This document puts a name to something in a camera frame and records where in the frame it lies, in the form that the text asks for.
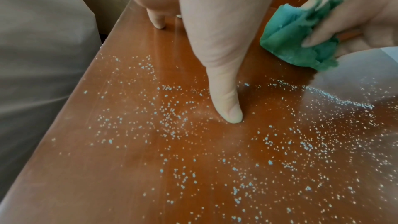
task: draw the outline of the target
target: hand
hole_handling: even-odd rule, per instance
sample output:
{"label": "hand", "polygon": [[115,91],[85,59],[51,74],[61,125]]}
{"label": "hand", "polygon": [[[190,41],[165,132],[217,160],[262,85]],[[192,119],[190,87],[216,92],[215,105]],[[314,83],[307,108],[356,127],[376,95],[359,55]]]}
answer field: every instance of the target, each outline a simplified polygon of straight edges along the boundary
{"label": "hand", "polygon": [[[310,7],[314,1],[309,0],[302,7]],[[345,0],[314,29],[303,46],[320,44],[334,34],[355,28],[361,35],[343,41],[336,56],[398,46],[398,0]]]}
{"label": "hand", "polygon": [[183,16],[196,57],[206,67],[211,100],[230,123],[242,120],[236,75],[272,0],[135,0],[157,28]]}

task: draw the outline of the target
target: green rag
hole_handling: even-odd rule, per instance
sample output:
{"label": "green rag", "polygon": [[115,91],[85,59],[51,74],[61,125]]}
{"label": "green rag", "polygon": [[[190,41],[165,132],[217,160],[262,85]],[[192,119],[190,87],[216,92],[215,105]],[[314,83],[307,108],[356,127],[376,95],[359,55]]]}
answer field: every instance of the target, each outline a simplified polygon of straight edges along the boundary
{"label": "green rag", "polygon": [[316,4],[310,9],[281,5],[265,26],[260,46],[279,59],[296,66],[310,67],[318,71],[337,66],[333,57],[339,44],[337,37],[333,36],[328,41],[309,48],[301,47],[301,43],[311,34],[313,28],[342,2],[343,0],[328,0],[319,7],[322,0],[316,0]]}

